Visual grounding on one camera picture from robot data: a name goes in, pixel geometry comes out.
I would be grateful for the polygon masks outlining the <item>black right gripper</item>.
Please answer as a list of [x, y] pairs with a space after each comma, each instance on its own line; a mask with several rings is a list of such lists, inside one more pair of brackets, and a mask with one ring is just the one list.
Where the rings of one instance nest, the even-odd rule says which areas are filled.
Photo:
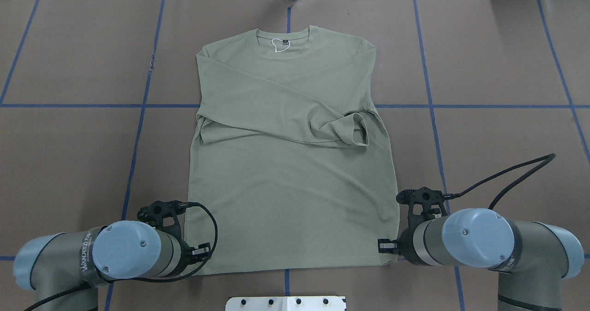
[[448, 215], [445, 202], [449, 194], [428, 187], [405, 189], [398, 193], [396, 201], [407, 206], [407, 228], [397, 240], [378, 239], [378, 253], [410, 256], [415, 252], [413, 236], [420, 224]]

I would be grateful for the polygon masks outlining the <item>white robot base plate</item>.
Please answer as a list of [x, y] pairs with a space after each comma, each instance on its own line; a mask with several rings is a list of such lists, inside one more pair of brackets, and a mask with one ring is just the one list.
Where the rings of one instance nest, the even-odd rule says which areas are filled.
[[226, 311], [346, 311], [341, 296], [264, 296], [230, 298]]

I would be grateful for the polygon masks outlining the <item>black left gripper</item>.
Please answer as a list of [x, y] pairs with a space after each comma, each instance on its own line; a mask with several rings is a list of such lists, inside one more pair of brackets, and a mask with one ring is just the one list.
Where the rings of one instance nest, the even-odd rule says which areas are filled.
[[189, 246], [183, 239], [181, 225], [178, 219], [180, 215], [185, 214], [188, 208], [199, 205], [197, 202], [181, 202], [179, 200], [163, 202], [156, 200], [149, 206], [141, 207], [137, 211], [137, 219], [175, 238], [182, 252], [181, 259], [187, 261], [204, 261], [211, 256], [211, 244], [205, 242], [197, 247]]

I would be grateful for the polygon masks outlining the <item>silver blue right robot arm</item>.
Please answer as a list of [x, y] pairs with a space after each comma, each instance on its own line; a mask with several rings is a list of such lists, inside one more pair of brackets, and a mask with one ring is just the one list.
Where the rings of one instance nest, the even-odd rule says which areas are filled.
[[454, 198], [426, 187], [400, 192], [396, 201], [407, 205], [407, 228], [395, 240], [380, 238], [378, 252], [419, 266], [497, 272], [500, 311], [562, 310], [563, 282], [584, 265], [577, 237], [561, 227], [507, 219], [491, 209], [449, 214], [445, 202]]

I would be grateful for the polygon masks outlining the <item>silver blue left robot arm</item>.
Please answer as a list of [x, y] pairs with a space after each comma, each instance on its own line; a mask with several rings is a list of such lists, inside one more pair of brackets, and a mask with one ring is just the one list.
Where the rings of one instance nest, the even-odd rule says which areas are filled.
[[[192, 207], [211, 219], [213, 242], [190, 246], [183, 239], [179, 216]], [[140, 208], [136, 220], [28, 241], [13, 261], [13, 276], [35, 292], [29, 311], [96, 311], [100, 287], [187, 279], [212, 258], [217, 242], [217, 221], [203, 204], [157, 200]]]

